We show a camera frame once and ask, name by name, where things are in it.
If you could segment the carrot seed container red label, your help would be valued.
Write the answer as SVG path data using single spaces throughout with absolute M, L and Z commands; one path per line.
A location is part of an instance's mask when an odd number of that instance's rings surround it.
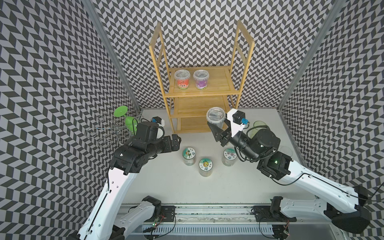
M 192 166 L 195 164 L 195 157 L 196 157 L 196 151 L 194 148 L 191 148 L 191 147 L 187 147 L 183 150 L 183 162 L 187 165 L 187 166 Z

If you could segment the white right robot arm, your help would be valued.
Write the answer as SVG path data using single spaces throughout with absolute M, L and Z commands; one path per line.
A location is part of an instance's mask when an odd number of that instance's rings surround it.
M 361 234 L 370 224 L 371 213 L 365 208 L 369 193 L 363 186 L 345 186 L 329 180 L 279 152 L 280 139 L 267 126 L 250 138 L 243 125 L 226 121 L 222 130 L 208 126 L 216 142 L 230 143 L 245 161 L 257 163 L 257 169 L 280 186 L 298 186 L 317 197 L 314 201 L 299 201 L 275 197 L 278 212 L 286 218 L 319 218 L 329 220 L 337 228 Z

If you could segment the small clear seed jar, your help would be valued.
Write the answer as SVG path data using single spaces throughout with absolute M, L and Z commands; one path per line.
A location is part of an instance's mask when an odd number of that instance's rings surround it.
M 222 129 L 226 119 L 226 113 L 224 109 L 220 107 L 213 107 L 207 111 L 206 118 L 209 123 Z

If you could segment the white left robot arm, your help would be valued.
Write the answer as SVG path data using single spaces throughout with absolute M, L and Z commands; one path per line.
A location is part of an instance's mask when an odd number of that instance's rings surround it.
M 142 167 L 159 154 L 180 149 L 181 137 L 158 135 L 164 128 L 154 122 L 137 125 L 136 133 L 113 154 L 107 181 L 86 222 L 68 240 L 125 240 L 146 220 L 159 216 L 161 201 L 145 197 L 131 212 L 120 219 L 117 214 L 122 202 Z

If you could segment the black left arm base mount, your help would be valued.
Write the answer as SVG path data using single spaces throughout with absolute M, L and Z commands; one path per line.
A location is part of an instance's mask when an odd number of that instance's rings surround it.
M 175 221 L 176 206 L 168 205 L 161 206 L 160 209 L 155 210 L 154 215 L 145 221 L 145 223 L 170 223 Z

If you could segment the small purple seed jar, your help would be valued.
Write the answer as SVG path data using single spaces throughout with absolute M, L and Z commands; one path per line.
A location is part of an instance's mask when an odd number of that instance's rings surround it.
M 199 90 L 204 90 L 207 88 L 208 79 L 210 75 L 206 70 L 197 70 L 193 74 L 193 78 L 195 80 L 195 86 Z

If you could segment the red tomato seed container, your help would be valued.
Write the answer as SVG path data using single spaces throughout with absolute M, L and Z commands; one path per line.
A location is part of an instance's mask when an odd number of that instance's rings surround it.
M 175 81 L 180 90 L 186 90 L 189 87 L 190 72 L 187 70 L 177 70 L 175 72 Z

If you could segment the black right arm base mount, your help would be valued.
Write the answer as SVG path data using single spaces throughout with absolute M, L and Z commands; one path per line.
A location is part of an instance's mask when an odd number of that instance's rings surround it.
M 280 203 L 283 197 L 273 197 L 269 206 L 253 206 L 251 213 L 255 216 L 257 222 L 296 222 L 297 218 L 289 218 L 282 213 Z

